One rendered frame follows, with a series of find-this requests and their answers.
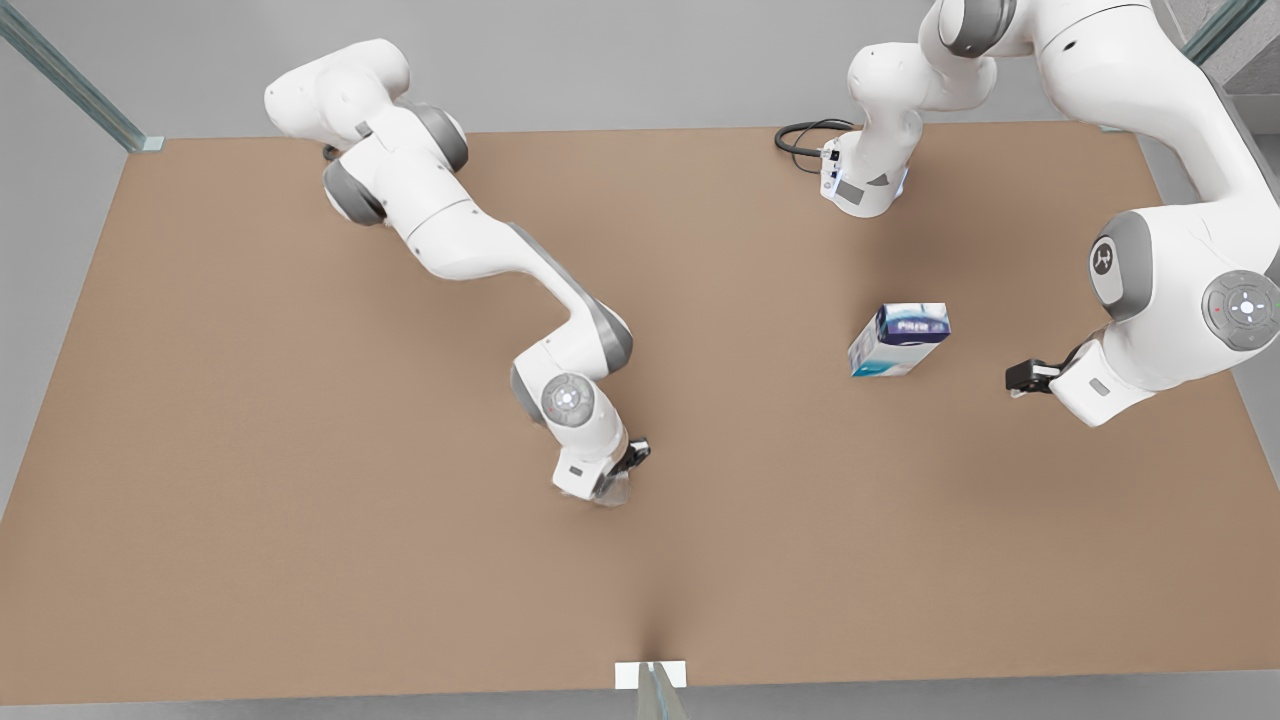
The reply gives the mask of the silver frame post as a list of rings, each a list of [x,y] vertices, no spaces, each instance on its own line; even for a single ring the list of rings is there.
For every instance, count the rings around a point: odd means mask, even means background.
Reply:
[[[1252,135],[1280,136],[1280,0],[1151,0],[1166,36],[1219,82]]]
[[[686,687],[684,660],[614,664],[614,688],[637,692],[635,720],[690,720],[678,697]]]
[[[129,154],[160,152],[163,136],[146,135],[90,82],[9,0],[0,0],[0,38],[49,79]]]

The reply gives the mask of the blue and white carton box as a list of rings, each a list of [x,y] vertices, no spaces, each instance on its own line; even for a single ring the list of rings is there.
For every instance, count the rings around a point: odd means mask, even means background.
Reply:
[[[906,375],[950,334],[945,304],[883,304],[849,347],[851,375]]]

